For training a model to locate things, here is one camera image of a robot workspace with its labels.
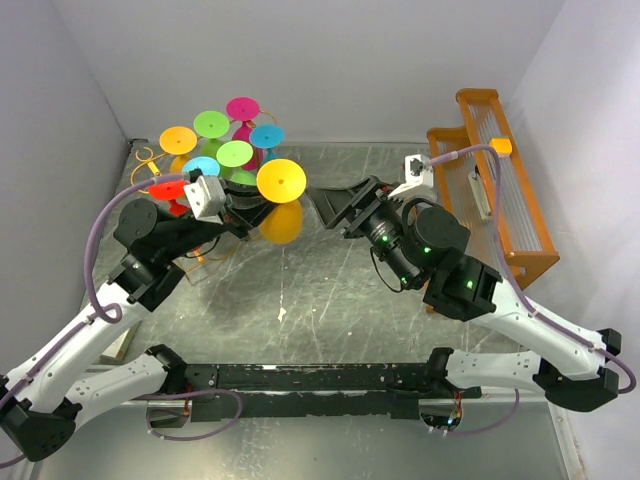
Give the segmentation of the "orange wine glass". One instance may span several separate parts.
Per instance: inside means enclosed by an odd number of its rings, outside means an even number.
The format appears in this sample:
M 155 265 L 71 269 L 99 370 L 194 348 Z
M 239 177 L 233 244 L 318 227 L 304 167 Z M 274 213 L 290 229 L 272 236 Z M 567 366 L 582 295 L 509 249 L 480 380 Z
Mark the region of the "orange wine glass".
M 291 243 L 303 228 L 300 197 L 307 187 L 304 170 L 290 159 L 271 160 L 259 169 L 257 187 L 266 200 L 276 205 L 259 225 L 260 234 L 276 245 Z
M 159 137 L 162 150 L 173 156 L 169 166 L 171 174 L 180 173 L 191 159 L 191 152 L 198 144 L 196 133 L 185 126 L 173 126 L 164 130 Z

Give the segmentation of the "light blue wine glass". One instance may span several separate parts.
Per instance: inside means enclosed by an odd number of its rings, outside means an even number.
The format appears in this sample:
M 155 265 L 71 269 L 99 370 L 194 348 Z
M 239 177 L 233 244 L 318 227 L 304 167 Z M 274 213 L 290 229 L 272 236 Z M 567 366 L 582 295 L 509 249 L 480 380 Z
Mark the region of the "light blue wine glass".
M 187 161 L 183 168 L 183 172 L 192 172 L 200 170 L 204 176 L 218 176 L 221 172 L 221 165 L 213 157 L 198 156 Z

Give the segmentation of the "green wine glass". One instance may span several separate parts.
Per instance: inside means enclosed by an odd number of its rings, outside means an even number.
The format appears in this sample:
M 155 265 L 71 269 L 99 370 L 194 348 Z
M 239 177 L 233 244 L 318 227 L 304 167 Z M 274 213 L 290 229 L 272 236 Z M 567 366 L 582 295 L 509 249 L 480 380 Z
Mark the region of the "green wine glass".
M 232 182 L 255 186 L 258 155 L 254 147 L 242 140 L 223 144 L 215 156 L 220 165 L 220 176 Z
M 193 128 L 203 139 L 200 155 L 216 159 L 219 148 L 224 144 L 221 140 L 230 129 L 230 121 L 220 111 L 206 110 L 193 120 Z

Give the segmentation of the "red wine glass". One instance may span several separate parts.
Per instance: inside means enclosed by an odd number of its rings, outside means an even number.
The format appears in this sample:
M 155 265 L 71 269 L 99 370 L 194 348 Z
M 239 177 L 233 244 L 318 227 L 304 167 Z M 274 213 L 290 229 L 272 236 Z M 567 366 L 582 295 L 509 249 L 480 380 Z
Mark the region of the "red wine glass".
M 184 180 L 172 181 L 150 186 L 149 194 L 156 200 L 167 202 L 169 212 L 175 216 L 182 216 L 190 211 L 190 207 L 180 203 L 180 199 L 185 199 L 184 187 L 187 182 Z

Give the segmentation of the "dark blue wine glass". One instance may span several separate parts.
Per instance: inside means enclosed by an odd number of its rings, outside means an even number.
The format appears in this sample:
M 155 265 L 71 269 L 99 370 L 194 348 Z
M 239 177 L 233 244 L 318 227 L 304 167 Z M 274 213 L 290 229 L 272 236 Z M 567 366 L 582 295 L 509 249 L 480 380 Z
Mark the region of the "dark blue wine glass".
M 275 148 L 283 142 L 284 138 L 284 129 L 275 124 L 257 126 L 249 136 L 250 143 L 264 151 L 262 163 L 276 158 Z

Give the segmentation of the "magenta wine glass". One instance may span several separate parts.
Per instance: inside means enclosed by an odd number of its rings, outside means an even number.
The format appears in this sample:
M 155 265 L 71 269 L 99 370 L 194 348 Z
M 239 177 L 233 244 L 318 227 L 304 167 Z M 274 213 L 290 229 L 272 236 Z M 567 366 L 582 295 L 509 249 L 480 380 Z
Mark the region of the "magenta wine glass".
M 259 166 L 260 153 L 250 143 L 250 135 L 255 128 L 254 119 L 260 114 L 259 103 L 246 96 L 231 99 L 226 106 L 227 115 L 234 122 L 239 122 L 240 126 L 232 135 L 233 140 L 240 140 L 248 143 L 252 147 L 253 156 L 249 162 L 242 166 L 243 170 L 255 171 Z

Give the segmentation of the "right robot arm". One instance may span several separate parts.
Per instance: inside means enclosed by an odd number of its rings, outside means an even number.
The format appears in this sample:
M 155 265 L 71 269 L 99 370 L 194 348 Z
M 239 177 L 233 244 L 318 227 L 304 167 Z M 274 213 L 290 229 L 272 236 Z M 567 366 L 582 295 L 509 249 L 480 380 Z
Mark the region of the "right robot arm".
M 453 214 L 423 198 L 393 200 L 390 190 L 370 177 L 348 188 L 309 187 L 306 194 L 325 228 L 344 222 L 344 238 L 369 241 L 371 257 L 397 277 L 397 292 L 422 290 L 435 313 L 493 330 L 524 348 L 511 354 L 434 349 L 424 374 L 431 395 L 512 388 L 591 412 L 620 394 L 619 376 L 606 365 L 620 352 L 617 331 L 582 330 L 520 298 L 496 269 L 466 254 L 470 232 Z

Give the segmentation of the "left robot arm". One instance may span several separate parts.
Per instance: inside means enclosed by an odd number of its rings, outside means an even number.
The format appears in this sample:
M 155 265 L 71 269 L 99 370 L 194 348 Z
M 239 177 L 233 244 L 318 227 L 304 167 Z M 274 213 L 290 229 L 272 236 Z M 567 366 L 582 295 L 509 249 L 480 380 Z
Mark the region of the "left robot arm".
M 110 200 L 85 247 L 87 305 L 1 378 L 1 428 L 22 457 L 46 459 L 126 401 L 192 398 L 185 361 L 165 345 L 106 373 L 81 375 L 171 295 L 185 275 L 178 258 L 226 232 L 246 239 L 275 207 L 255 186 L 201 174 L 155 177 Z

